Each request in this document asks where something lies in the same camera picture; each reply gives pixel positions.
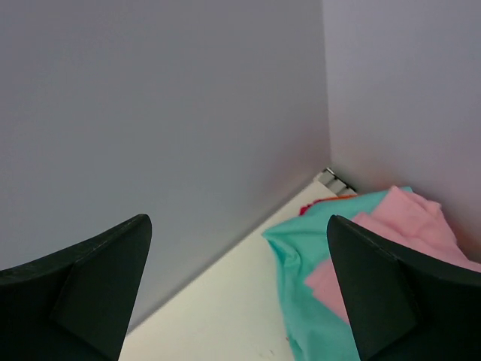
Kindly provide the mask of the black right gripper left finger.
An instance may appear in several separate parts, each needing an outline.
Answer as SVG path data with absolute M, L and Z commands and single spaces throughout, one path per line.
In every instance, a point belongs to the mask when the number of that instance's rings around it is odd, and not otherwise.
M 1 272 L 3 360 L 117 360 L 152 239 L 139 214 Z

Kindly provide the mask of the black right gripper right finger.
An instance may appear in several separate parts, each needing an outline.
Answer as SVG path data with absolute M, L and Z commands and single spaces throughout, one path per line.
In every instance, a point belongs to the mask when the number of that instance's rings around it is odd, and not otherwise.
M 327 239 L 362 360 L 478 360 L 480 274 L 333 216 Z

